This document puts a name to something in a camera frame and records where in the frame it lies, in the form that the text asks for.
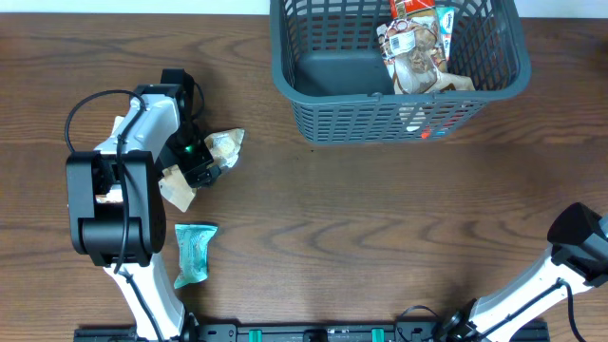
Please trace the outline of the teal white snack packet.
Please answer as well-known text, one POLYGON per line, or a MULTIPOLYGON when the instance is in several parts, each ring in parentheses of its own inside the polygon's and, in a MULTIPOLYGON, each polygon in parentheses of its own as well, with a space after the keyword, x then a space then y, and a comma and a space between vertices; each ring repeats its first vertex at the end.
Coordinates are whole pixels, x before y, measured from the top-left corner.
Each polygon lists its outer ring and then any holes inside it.
POLYGON ((180 273, 174 288, 200 283, 208 278, 208 244, 218 231, 212 224, 176 224, 180 273))

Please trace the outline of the grey plastic lattice basket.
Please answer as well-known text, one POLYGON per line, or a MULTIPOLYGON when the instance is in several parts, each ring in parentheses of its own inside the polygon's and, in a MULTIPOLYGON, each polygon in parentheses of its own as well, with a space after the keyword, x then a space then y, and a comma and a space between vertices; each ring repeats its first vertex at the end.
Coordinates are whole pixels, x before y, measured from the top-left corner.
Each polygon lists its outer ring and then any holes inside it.
POLYGON ((438 140, 486 105, 521 93, 531 64, 515 4, 447 6, 454 15, 446 67, 474 88, 405 94, 382 56, 387 38, 376 31, 391 19, 389 2, 272 0, 274 82, 299 132, 318 144, 438 140))

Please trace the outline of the beige brown snack bag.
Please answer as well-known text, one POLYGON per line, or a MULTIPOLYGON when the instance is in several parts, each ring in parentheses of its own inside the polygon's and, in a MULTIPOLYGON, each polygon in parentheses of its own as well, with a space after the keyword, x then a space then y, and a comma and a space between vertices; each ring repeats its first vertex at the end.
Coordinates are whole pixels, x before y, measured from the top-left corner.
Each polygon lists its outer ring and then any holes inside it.
POLYGON ((469 77, 447 71, 435 15, 395 19, 379 26, 376 35, 395 94, 475 90, 469 77))

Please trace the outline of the red San Remo spaghetti pack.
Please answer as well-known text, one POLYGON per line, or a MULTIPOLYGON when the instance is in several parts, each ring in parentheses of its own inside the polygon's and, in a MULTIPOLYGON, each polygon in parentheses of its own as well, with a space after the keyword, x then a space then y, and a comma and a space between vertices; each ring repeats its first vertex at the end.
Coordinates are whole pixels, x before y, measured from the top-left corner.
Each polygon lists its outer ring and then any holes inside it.
POLYGON ((393 19, 406 19, 435 14, 434 0, 389 0, 393 19))

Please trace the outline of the blue Kleenex tissue pack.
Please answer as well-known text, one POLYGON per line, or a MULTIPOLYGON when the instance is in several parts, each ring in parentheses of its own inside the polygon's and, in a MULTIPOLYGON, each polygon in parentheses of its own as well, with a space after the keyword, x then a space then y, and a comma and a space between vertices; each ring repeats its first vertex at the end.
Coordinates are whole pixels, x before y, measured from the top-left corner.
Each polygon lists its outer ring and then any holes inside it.
POLYGON ((438 6, 436 8, 436 15, 444 46, 445 57, 448 61, 450 58, 451 38, 454 28, 455 8, 438 6))

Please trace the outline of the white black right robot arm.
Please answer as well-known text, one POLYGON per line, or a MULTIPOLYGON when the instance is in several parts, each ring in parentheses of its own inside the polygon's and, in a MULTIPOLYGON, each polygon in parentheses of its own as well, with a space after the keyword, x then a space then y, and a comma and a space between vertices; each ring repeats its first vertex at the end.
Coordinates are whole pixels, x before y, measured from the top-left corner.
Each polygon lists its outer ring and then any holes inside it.
POLYGON ((541 256, 499 291, 474 299, 436 331, 436 341, 509 341, 523 326, 566 300, 574 336, 574 296, 607 283, 607 217, 581 202, 552 223, 541 256))

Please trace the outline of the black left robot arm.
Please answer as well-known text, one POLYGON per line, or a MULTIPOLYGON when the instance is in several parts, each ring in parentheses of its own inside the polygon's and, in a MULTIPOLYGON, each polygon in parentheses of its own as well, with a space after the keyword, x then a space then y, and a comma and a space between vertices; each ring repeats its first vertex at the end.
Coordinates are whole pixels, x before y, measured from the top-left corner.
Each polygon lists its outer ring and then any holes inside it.
POLYGON ((69 231, 119 286, 136 323, 130 328, 81 328, 76 341, 198 341, 200 325, 177 298, 161 250, 166 216, 159 185, 176 166, 185 187, 212 185, 221 171, 196 124, 202 93, 185 70, 166 68, 156 84, 126 94, 129 109, 110 136, 66 160, 69 231))

